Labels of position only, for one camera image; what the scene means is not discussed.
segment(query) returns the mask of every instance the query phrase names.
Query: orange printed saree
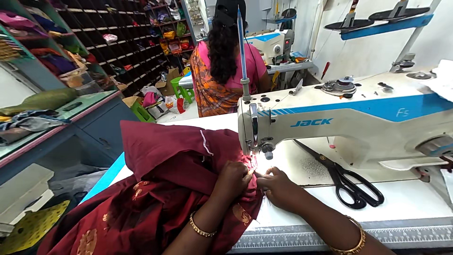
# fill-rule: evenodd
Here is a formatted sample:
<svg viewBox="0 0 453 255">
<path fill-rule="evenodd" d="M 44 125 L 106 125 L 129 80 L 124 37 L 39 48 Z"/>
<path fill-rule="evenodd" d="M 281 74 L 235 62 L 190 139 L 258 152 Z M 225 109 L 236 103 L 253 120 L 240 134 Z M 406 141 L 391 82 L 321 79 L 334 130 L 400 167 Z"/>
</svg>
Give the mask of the orange printed saree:
<svg viewBox="0 0 453 255">
<path fill-rule="evenodd" d="M 242 94 L 229 91 L 212 79 L 198 52 L 198 47 L 190 58 L 190 68 L 200 118 L 237 112 L 237 101 Z"/>
</svg>

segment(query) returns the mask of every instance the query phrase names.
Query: maroon saree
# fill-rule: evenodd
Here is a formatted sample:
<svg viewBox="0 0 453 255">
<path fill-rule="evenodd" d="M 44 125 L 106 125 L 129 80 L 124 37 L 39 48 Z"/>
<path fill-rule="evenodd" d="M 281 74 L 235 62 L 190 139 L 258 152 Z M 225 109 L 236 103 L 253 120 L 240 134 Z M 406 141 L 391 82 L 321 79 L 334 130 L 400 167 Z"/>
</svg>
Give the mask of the maroon saree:
<svg viewBox="0 0 453 255">
<path fill-rule="evenodd" d="M 227 160 L 254 167 L 231 130 L 130 121 L 121 130 L 134 174 L 65 215 L 38 255 L 161 254 L 209 198 Z M 228 209 L 210 254 L 231 249 L 257 217 L 261 199 L 253 176 Z"/>
</svg>

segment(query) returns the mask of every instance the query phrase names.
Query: hand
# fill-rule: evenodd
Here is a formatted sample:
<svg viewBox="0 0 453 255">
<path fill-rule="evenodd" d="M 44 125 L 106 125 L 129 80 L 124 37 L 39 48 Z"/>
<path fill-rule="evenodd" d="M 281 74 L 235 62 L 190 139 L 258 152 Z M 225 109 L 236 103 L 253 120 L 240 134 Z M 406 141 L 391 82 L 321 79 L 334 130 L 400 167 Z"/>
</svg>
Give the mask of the hand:
<svg viewBox="0 0 453 255">
<path fill-rule="evenodd" d="M 227 161 L 217 179 L 211 197 L 231 204 L 252 179 L 253 169 L 248 170 L 242 162 Z"/>
<path fill-rule="evenodd" d="M 276 207 L 297 213 L 297 205 L 301 203 L 298 194 L 305 190 L 292 182 L 282 170 L 269 168 L 263 178 L 256 179 L 256 184 L 259 188 L 268 189 L 266 196 Z"/>
</svg>

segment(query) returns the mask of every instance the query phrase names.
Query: floor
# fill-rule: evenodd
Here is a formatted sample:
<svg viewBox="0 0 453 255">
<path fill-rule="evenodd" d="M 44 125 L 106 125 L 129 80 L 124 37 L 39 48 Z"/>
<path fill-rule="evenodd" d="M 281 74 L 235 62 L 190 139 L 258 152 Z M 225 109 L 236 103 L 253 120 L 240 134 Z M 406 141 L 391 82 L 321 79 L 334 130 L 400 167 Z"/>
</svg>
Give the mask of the floor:
<svg viewBox="0 0 453 255">
<path fill-rule="evenodd" d="M 198 118 L 198 107 L 196 102 L 191 103 L 189 107 L 186 109 L 186 111 L 181 114 L 169 112 L 161 116 L 160 118 L 157 119 L 157 123 L 166 123 L 192 118 Z"/>
</svg>

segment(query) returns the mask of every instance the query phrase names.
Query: red screwdriver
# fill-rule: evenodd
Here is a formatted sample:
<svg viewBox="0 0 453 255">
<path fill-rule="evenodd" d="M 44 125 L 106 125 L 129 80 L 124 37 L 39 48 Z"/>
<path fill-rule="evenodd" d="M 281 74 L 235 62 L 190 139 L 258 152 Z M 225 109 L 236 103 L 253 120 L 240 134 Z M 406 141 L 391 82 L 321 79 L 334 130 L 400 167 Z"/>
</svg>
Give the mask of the red screwdriver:
<svg viewBox="0 0 453 255">
<path fill-rule="evenodd" d="M 321 76 L 321 79 L 323 79 L 324 75 L 326 75 L 326 72 L 327 72 L 327 69 L 329 69 L 329 66 L 330 66 L 330 62 L 327 62 L 326 67 L 324 67 L 324 71 L 323 71 L 323 75 Z"/>
</svg>

